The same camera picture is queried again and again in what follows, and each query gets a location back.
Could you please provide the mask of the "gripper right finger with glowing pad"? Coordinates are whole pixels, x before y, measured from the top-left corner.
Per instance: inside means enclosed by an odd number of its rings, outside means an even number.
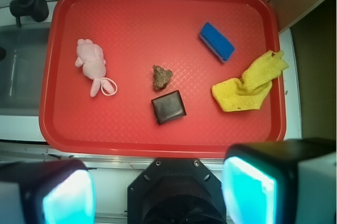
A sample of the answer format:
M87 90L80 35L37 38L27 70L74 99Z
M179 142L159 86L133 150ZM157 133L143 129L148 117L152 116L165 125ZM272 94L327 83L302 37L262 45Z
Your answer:
M240 143L222 168L234 223L336 223L336 141Z

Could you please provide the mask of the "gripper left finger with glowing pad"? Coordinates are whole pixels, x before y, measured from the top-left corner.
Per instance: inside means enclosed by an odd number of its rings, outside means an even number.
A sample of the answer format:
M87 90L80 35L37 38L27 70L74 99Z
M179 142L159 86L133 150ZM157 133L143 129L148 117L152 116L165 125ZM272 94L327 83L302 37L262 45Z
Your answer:
M1 223L94 223L95 210L82 161L1 162Z

